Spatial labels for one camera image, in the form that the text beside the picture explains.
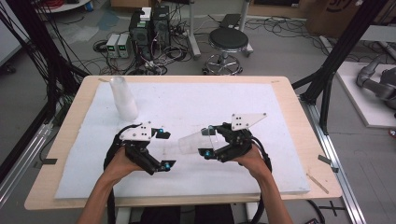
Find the black stool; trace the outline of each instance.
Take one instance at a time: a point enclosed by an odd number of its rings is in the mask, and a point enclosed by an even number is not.
[[[204,75],[209,72],[216,75],[235,75],[243,71],[239,61],[228,53],[245,50],[248,46],[248,36],[233,28],[219,28],[209,35],[209,44],[221,54],[214,54],[207,59]]]

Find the wooden table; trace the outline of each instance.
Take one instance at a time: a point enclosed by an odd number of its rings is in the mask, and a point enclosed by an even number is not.
[[[64,165],[70,148],[73,146],[78,129],[92,103],[96,89],[102,81],[109,81],[110,76],[85,77],[78,94],[70,107],[64,123],[52,145],[48,158],[58,159],[55,165],[43,165],[40,173],[26,199],[28,210],[80,208],[86,199],[56,200],[55,192],[64,171]],[[322,148],[313,132],[311,125],[285,77],[196,77],[196,76],[163,76],[163,77],[126,77],[129,82],[176,82],[176,83],[265,83],[271,84],[276,94],[284,119],[288,125],[290,136],[304,167],[311,190],[306,194],[283,194],[283,200],[338,198],[342,191],[331,167],[318,160],[324,156]],[[121,198],[116,206],[147,206],[169,204],[202,204],[202,203],[247,203],[257,202],[255,195],[220,195],[220,196],[188,196],[188,197],[145,197]]]

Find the person's left hand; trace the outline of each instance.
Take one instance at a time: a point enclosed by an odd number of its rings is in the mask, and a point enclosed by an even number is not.
[[[140,166],[131,162],[125,156],[125,147],[120,147],[114,155],[113,160],[111,160],[110,164],[103,172],[101,178],[102,180],[111,182],[113,185],[115,185],[131,172],[141,170],[143,169],[140,168]]]

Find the forearm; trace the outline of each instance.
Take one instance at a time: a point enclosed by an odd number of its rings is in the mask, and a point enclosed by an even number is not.
[[[101,223],[107,198],[114,184],[103,178],[98,179],[77,223]]]
[[[265,175],[259,176],[256,179],[262,191],[262,199],[267,210],[269,223],[292,223],[289,212],[280,197],[274,178],[271,173]]]

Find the round stool seat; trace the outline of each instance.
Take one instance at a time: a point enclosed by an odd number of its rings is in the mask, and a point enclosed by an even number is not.
[[[233,28],[219,28],[210,33],[209,43],[215,49],[238,52],[248,46],[248,36]]]

